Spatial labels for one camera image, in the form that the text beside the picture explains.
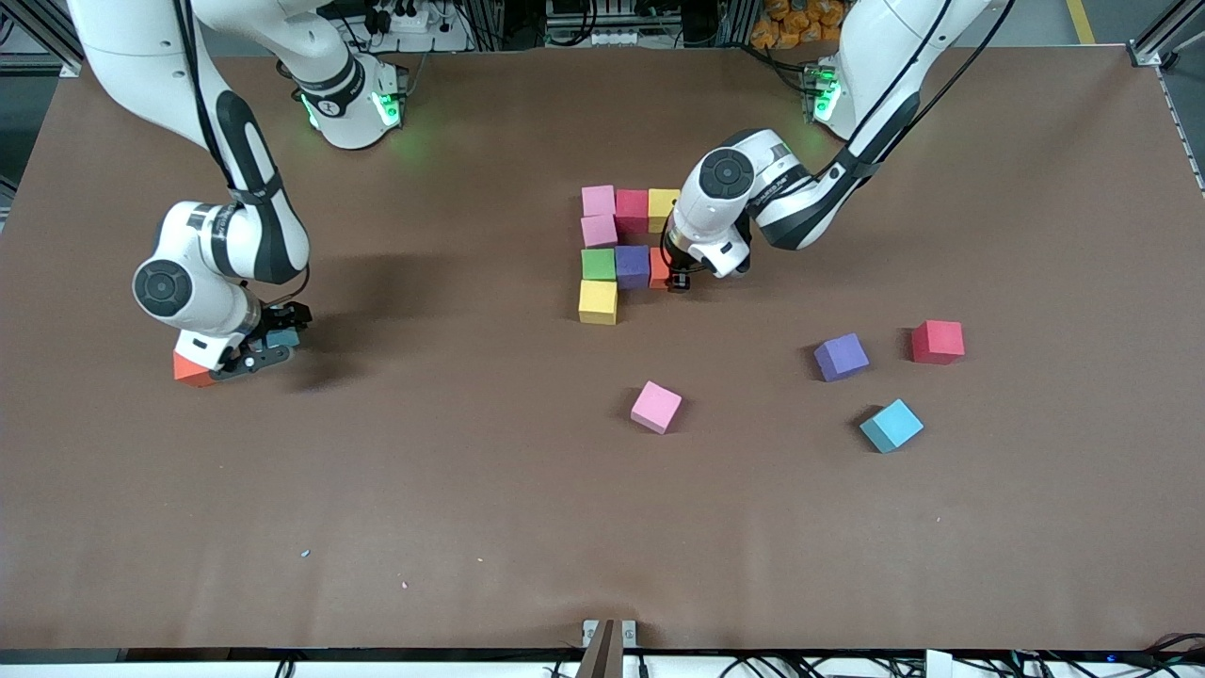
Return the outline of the black equipment rack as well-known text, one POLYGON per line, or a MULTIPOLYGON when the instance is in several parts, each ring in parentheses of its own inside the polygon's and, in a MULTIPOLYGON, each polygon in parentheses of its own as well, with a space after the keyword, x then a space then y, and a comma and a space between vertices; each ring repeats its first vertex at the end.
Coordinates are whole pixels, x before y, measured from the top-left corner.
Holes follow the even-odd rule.
POLYGON ((534 20, 564 51, 696 51, 746 42, 759 17, 762 0, 537 0, 534 20))

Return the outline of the orange snack bags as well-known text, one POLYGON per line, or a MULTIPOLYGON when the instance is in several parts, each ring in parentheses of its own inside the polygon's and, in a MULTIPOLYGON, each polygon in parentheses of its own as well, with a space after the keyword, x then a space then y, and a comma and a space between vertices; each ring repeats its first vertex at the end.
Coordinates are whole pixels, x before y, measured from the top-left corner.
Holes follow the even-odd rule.
POLYGON ((792 51, 811 42, 836 42, 857 0, 762 0, 750 28, 756 51, 792 51))

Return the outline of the white power strip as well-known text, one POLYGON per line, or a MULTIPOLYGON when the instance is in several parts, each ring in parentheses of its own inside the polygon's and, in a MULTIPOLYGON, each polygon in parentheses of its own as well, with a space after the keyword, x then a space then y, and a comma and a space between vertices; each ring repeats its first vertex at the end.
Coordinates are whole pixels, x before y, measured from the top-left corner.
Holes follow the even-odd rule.
POLYGON ((357 42, 371 53, 474 51, 477 39, 453 0, 364 0, 357 42))

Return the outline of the aluminium frame profile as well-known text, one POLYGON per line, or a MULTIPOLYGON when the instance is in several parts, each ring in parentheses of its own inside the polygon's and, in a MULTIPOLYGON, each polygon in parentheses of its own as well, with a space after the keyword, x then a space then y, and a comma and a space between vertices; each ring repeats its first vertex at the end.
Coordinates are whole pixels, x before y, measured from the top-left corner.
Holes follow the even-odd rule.
POLYGON ((1180 57, 1205 45, 1205 0, 1170 0, 1166 8, 1127 45, 1131 64, 1169 72, 1180 57))
POLYGON ((76 77, 83 61, 66 0, 0 0, 0 73, 76 77))

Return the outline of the metal table edge bracket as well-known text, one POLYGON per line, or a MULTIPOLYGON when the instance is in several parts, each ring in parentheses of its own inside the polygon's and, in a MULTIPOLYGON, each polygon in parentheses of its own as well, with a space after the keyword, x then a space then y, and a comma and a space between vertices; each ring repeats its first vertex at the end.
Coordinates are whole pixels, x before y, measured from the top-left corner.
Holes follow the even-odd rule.
MULTIPOLYGON (((593 639, 595 632, 602 626, 602 621, 582 621, 581 626, 581 643, 582 648, 589 645, 590 639, 593 639)), ((621 644, 625 649, 637 648, 637 623, 636 621, 617 621, 617 627, 621 627, 621 644)))

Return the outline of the brown mounting post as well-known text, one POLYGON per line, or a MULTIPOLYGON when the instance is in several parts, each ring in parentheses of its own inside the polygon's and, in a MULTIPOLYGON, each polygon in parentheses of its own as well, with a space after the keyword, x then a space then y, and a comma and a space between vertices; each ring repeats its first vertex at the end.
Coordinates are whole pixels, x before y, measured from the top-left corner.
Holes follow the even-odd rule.
POLYGON ((624 621, 584 621, 584 658, 575 678, 623 678, 624 621))

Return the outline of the aluminium table side rail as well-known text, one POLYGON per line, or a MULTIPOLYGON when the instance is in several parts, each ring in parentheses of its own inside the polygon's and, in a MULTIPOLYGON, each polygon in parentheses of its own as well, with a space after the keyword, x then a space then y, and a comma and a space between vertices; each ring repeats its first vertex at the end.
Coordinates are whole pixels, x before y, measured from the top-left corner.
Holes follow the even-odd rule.
POLYGON ((1169 86, 1166 86, 1166 76, 1162 69, 1158 70, 1157 76, 1159 81, 1160 92, 1164 95, 1166 110, 1169 110, 1175 130, 1176 132, 1178 132, 1178 141, 1180 145, 1182 146, 1182 149, 1185 151, 1189 171, 1193 176, 1194 182, 1197 182, 1197 190, 1199 190, 1201 197, 1205 199, 1205 173, 1200 170, 1199 163, 1197 163, 1197 154, 1192 149, 1191 142, 1186 132, 1186 128, 1178 113, 1178 108, 1174 104, 1171 93, 1169 90, 1169 86))

